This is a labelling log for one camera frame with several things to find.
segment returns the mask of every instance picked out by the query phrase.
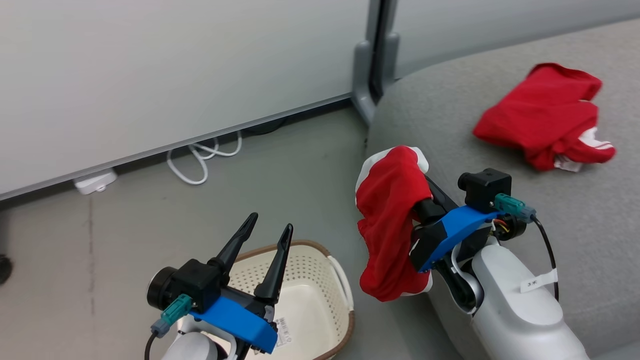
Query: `white trim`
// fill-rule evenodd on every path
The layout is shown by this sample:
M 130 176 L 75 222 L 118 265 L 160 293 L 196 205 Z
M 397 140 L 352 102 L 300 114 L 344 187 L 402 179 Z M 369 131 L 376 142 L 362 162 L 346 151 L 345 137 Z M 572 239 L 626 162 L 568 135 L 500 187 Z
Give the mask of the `white trim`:
M 426 172 L 429 171 L 429 162 L 427 161 L 427 158 L 424 157 L 424 154 L 419 148 L 409 147 L 409 146 L 407 147 L 416 153 L 416 155 L 418 156 L 418 162 L 417 162 L 418 167 L 420 168 L 420 171 L 422 171 L 423 174 L 426 174 Z M 385 156 L 387 156 L 387 154 L 392 149 L 395 149 L 395 147 L 378 152 L 377 154 L 373 154 L 364 161 L 364 163 L 362 164 L 360 175 L 358 176 L 358 181 L 356 181 L 356 192 L 358 191 L 358 188 L 360 187 L 364 179 L 366 179 L 367 176 L 369 176 L 369 172 L 371 171 L 371 168 L 373 167 L 373 165 L 375 165 L 378 161 L 382 160 Z
M 431 290 L 432 286 L 433 286 L 433 275 L 431 275 L 431 271 L 429 271 L 429 282 L 427 282 L 427 286 L 422 291 L 420 291 L 419 293 L 415 293 L 415 294 L 402 293 L 402 294 L 400 294 L 400 296 L 413 296 L 413 295 L 418 295 L 418 294 L 421 294 L 421 293 L 427 293 L 427 292 L 429 292 L 429 290 Z
M 610 142 L 601 142 L 600 140 L 596 140 L 596 131 L 598 131 L 597 127 L 587 129 L 582 134 L 580 134 L 578 140 L 582 141 L 582 143 L 584 143 L 585 145 L 598 150 L 612 148 L 613 145 L 611 145 Z

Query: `gray floor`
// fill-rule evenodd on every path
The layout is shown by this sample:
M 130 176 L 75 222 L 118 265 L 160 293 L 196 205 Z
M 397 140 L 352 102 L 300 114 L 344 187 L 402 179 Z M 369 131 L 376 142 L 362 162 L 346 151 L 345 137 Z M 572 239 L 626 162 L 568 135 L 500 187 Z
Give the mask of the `gray floor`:
M 338 359 L 459 359 L 427 296 L 380 303 L 358 285 L 367 249 L 353 197 L 365 135 L 349 108 L 246 139 L 237 156 L 207 162 L 201 186 L 159 164 L 103 193 L 63 192 L 0 213 L 0 242 L 15 261 L 0 287 L 0 357 L 141 359 L 159 317 L 145 300 L 149 279 L 209 259 L 257 211 L 244 250 L 276 242 L 291 222 L 294 238 L 322 243 L 344 267 L 356 328 Z M 193 158 L 175 163 L 199 176 Z M 170 338 L 154 343 L 152 359 Z

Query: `white laundry basket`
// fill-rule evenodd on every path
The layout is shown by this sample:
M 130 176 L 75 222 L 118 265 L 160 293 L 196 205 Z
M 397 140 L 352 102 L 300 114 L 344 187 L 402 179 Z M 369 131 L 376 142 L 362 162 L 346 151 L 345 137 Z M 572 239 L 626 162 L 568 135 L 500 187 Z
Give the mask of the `white laundry basket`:
M 238 256 L 229 285 L 253 293 L 275 253 L 273 245 Z M 338 261 L 322 245 L 291 243 L 274 321 L 278 342 L 273 353 L 250 350 L 247 359 L 331 359 L 349 341 L 355 324 L 351 288 Z

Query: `gray sofa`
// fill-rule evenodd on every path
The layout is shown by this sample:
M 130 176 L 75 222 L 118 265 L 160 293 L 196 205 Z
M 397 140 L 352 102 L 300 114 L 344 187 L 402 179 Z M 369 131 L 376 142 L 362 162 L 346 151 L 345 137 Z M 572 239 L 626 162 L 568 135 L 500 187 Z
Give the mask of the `gray sofa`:
M 618 153 L 579 173 L 537 172 L 518 151 L 472 135 L 482 113 L 537 63 L 557 62 L 600 78 L 597 138 Z M 560 303 L 568 325 L 597 359 L 640 359 L 640 20 L 459 58 L 398 81 L 382 98 L 368 155 L 417 146 L 429 175 L 459 204 L 463 172 L 497 168 L 513 176 L 513 194 L 534 206 L 556 255 Z M 550 270 L 540 234 L 529 229 L 508 247 L 534 272 Z M 486 359 L 436 276 L 431 301 L 465 359 Z

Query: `red cloth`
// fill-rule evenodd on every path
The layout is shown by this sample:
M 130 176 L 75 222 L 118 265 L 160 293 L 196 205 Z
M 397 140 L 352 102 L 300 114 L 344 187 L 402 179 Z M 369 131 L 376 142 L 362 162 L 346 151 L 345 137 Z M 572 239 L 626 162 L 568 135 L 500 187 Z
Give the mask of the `red cloth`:
M 604 163 L 616 153 L 610 143 L 580 140 L 596 126 L 598 107 L 589 101 L 601 86 L 586 72 L 539 64 L 484 113 L 474 135 L 524 150 L 526 160 L 538 170 L 553 169 L 556 155 L 579 163 Z
M 419 274 L 409 260 L 412 207 L 431 197 L 417 161 L 411 148 L 395 147 L 373 164 L 356 189 L 356 205 L 364 216 L 358 230 L 369 249 L 360 287 L 380 301 L 420 293 L 429 282 L 429 273 Z

